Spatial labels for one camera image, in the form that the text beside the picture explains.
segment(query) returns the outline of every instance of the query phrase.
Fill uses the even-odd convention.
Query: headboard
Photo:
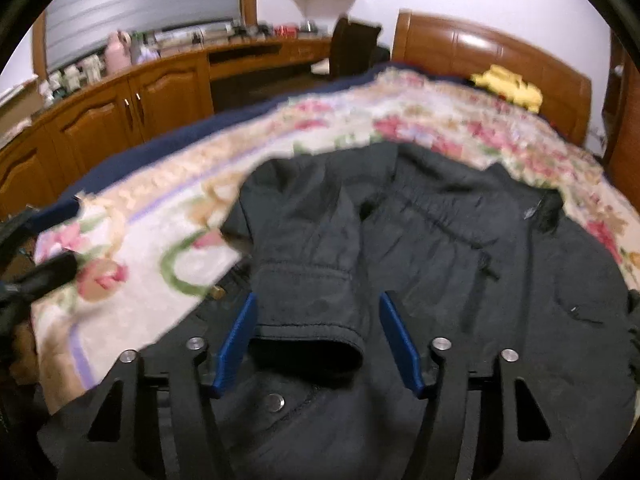
[[[591,113],[591,80],[551,54],[477,23],[401,10],[393,61],[433,75],[468,78],[499,64],[542,91],[540,114],[582,146]]]

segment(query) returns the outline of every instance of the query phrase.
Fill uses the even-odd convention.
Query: wall
[[[4,70],[0,73],[0,93],[20,84],[33,75],[31,63],[31,29],[15,48]]]
[[[278,14],[278,6],[283,12]],[[480,22],[521,38],[591,78],[591,128],[602,132],[602,105],[609,78],[609,25],[587,0],[308,0],[301,9],[284,0],[258,0],[258,18],[297,22],[306,15],[333,27],[340,13],[380,22],[380,41],[393,43],[398,10],[420,10]],[[592,151],[598,143],[591,138]]]

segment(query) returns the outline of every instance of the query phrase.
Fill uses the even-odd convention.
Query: floral bedding
[[[558,188],[628,286],[640,283],[640,218],[582,149],[539,117],[485,92],[389,68],[366,85],[289,100],[141,168],[41,235],[40,262],[81,255],[75,282],[33,305],[40,381],[55,412],[97,384],[125,349],[157,340],[240,254],[218,229],[244,177],[273,157],[416,142],[483,169]]]

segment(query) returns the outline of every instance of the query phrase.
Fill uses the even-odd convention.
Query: window
[[[45,20],[47,71],[104,47],[115,30],[158,30],[240,15],[240,0],[53,0]]]

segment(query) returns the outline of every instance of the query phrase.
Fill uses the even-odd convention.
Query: pink water bottle
[[[131,37],[126,32],[119,30],[109,34],[107,48],[104,51],[104,63],[107,74],[113,73],[131,66]]]

